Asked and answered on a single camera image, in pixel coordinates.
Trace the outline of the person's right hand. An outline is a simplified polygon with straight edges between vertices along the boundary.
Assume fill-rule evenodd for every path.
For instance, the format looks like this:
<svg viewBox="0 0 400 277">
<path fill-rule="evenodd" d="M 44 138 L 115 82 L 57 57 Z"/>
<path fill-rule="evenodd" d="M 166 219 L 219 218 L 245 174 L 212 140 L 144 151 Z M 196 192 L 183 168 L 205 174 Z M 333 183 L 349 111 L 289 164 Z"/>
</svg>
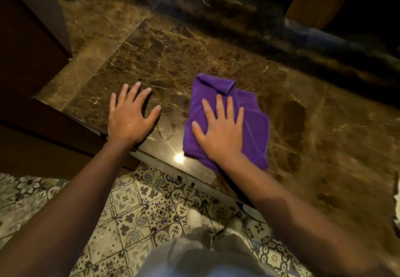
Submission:
<svg viewBox="0 0 400 277">
<path fill-rule="evenodd" d="M 208 145 L 200 145 L 206 156 L 220 168 L 230 165 L 242 157 L 243 130 L 236 127 L 233 98 L 227 98 L 226 121 L 218 122 L 210 103 L 202 99 L 204 115 L 207 120 Z"/>
</svg>

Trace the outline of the person's left hand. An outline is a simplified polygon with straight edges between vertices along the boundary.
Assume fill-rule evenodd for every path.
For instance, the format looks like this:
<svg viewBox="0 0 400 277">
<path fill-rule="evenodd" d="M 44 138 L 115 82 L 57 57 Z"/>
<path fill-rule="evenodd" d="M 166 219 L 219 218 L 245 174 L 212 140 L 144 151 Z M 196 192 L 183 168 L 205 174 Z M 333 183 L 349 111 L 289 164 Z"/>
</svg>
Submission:
<svg viewBox="0 0 400 277">
<path fill-rule="evenodd" d="M 146 125 L 146 118 L 143 114 L 145 102 L 152 93 L 151 88 L 140 90 L 142 106 L 129 106 L 129 91 L 132 87 L 124 84 L 117 95 L 117 108 L 108 115 L 108 144 L 122 144 L 132 148 L 141 143 L 151 132 L 152 128 Z"/>
</svg>

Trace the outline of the purple cleaning cloth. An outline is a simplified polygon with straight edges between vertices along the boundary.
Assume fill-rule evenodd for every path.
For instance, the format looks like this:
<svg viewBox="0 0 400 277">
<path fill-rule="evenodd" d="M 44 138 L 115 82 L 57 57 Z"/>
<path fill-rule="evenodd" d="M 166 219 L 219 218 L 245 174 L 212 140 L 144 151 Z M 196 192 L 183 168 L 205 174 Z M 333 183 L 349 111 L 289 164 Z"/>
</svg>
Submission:
<svg viewBox="0 0 400 277">
<path fill-rule="evenodd" d="M 189 117 L 185 125 L 183 137 L 184 155 L 199 160 L 203 165 L 219 172 L 220 169 L 206 156 L 197 143 L 193 132 L 192 122 L 196 121 L 203 133 L 207 133 L 207 119 L 203 110 L 202 100 L 206 99 L 216 114 L 216 96 L 222 95 L 226 106 L 228 97 L 233 99 L 234 116 L 238 109 L 244 108 L 243 147 L 242 152 L 260 169 L 267 169 L 267 147 L 269 140 L 269 118 L 260 110 L 256 95 L 236 87 L 231 79 L 199 73 L 194 77 Z"/>
</svg>

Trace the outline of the person's right forearm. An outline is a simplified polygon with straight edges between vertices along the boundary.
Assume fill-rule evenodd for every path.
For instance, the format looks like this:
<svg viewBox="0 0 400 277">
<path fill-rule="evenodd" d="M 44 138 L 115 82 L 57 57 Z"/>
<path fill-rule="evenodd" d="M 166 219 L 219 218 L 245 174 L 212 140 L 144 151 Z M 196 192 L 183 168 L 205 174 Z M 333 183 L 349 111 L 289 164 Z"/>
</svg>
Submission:
<svg viewBox="0 0 400 277">
<path fill-rule="evenodd" d="M 315 277 L 398 277 L 357 238 L 286 190 L 242 153 L 215 155 L 213 160 Z"/>
</svg>

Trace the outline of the person's left forearm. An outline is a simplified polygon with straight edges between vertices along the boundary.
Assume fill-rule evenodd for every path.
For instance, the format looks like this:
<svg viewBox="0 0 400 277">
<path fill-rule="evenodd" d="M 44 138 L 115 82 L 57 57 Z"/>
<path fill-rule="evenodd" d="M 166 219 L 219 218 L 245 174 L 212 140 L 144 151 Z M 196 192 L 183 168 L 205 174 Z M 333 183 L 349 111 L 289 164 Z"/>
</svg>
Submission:
<svg viewBox="0 0 400 277">
<path fill-rule="evenodd" d="M 123 161 L 139 141 L 109 138 L 0 250 L 0 277 L 69 277 L 96 228 Z"/>
</svg>

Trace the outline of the white shoe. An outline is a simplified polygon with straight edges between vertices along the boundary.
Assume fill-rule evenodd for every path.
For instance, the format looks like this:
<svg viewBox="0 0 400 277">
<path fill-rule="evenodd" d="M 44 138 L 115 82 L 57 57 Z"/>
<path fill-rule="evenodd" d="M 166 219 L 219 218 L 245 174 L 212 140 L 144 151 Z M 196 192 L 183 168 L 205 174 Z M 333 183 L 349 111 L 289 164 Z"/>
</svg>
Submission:
<svg viewBox="0 0 400 277">
<path fill-rule="evenodd" d="M 234 234 L 237 236 L 246 236 L 243 222 L 238 217 L 230 219 L 224 229 L 225 234 Z"/>
<path fill-rule="evenodd" d="M 203 229 L 202 215 L 196 209 L 189 208 L 187 213 L 187 228 L 193 233 Z"/>
</svg>

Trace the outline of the dark brown wooden cabinet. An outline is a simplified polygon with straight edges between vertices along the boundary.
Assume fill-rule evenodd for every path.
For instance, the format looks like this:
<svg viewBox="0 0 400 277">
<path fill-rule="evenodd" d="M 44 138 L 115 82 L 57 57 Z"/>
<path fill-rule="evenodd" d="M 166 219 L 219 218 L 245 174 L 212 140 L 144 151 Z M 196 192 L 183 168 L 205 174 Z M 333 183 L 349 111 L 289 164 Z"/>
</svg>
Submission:
<svg viewBox="0 0 400 277">
<path fill-rule="evenodd" d="M 0 173 L 71 179 L 104 139 L 62 110 L 143 17 L 129 0 L 0 0 Z"/>
</svg>

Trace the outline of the person's grey trousers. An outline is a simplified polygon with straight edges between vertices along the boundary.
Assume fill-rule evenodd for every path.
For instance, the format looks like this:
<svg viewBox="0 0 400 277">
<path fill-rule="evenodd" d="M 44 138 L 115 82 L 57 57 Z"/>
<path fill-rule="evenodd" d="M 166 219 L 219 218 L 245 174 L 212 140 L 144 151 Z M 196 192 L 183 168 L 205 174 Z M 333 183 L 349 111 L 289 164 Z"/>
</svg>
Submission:
<svg viewBox="0 0 400 277">
<path fill-rule="evenodd" d="M 152 249 L 135 277 L 280 277 L 235 230 L 226 228 L 210 247 L 208 239 L 197 229 L 163 243 Z"/>
</svg>

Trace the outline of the white crumpled cloth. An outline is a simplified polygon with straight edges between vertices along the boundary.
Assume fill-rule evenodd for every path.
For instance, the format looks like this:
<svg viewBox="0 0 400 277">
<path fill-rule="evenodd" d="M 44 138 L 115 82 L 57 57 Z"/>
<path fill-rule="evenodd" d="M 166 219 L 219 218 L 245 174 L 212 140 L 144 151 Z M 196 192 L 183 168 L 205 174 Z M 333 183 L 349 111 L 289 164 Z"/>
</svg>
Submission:
<svg viewBox="0 0 400 277">
<path fill-rule="evenodd" d="M 393 185 L 393 223 L 394 229 L 400 236 L 400 171 L 395 172 Z"/>
</svg>

